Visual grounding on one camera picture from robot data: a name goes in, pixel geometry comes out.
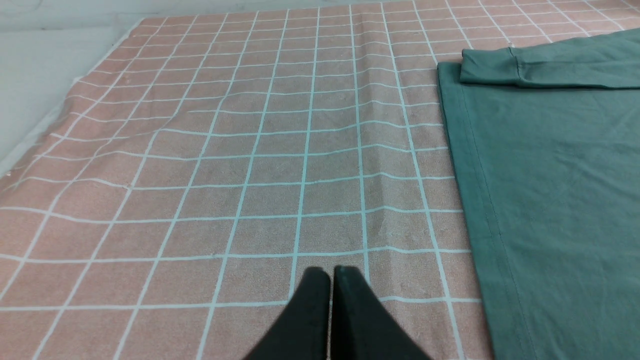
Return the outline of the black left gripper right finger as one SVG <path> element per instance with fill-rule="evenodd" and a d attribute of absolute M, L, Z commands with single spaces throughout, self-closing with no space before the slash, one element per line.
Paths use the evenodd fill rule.
<path fill-rule="evenodd" d="M 429 360 L 353 266 L 334 267 L 332 360 Z"/>

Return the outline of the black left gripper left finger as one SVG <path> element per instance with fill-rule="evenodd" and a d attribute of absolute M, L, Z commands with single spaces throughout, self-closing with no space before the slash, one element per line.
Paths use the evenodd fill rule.
<path fill-rule="evenodd" d="M 245 360 L 325 360 L 330 292 L 327 272 L 307 268 L 288 304 Z"/>

